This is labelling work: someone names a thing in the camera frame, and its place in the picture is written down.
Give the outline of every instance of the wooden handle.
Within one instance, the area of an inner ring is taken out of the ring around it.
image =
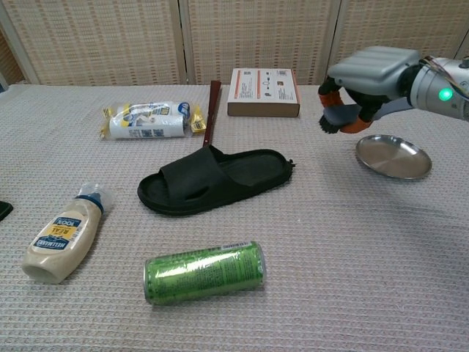
[[[207,128],[205,129],[204,144],[212,143],[213,125],[215,124],[215,111],[217,107],[218,98],[220,96],[220,81],[210,82],[210,100],[208,103],[208,114],[207,114]]]

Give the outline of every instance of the cardboard box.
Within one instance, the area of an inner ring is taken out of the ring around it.
[[[229,116],[298,117],[300,96],[290,69],[235,68],[228,95]]]

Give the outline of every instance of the mayonnaise bottle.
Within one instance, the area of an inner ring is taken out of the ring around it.
[[[84,259],[95,239],[113,194],[97,183],[85,183],[78,195],[29,245],[22,269],[38,282],[58,284]]]

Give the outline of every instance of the silver dish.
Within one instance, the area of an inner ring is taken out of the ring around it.
[[[405,180],[427,176],[432,160],[419,147],[395,136],[375,134],[358,141],[358,159],[382,175]]]

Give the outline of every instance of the table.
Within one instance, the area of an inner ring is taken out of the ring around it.
[[[202,136],[101,141],[100,108],[188,100],[208,86],[42,87],[0,95],[0,345],[3,351],[469,351],[469,124],[424,111],[358,135],[323,133],[317,87],[299,118],[228,117],[223,86],[213,144],[271,148],[291,180],[183,218],[137,197],[139,181],[202,145]],[[394,180],[355,157],[372,133],[423,148],[425,180]],[[116,194],[86,259],[60,285],[21,270],[26,247],[84,182]],[[241,241],[265,252],[264,288],[171,307],[144,299],[144,261]]]

